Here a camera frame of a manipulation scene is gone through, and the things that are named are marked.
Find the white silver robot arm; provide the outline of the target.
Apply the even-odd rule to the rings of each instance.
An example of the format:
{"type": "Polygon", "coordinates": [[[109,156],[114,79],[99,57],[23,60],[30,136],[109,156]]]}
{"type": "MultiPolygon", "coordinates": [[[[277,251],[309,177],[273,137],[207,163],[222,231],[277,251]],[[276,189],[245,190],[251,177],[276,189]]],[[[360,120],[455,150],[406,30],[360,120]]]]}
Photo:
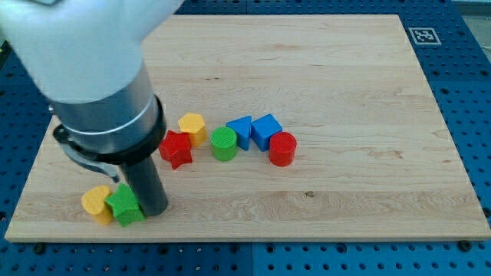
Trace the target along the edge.
{"type": "Polygon", "coordinates": [[[61,121],[63,151],[112,179],[126,152],[165,127],[143,40],[183,0],[10,1],[1,29],[61,121]]]}

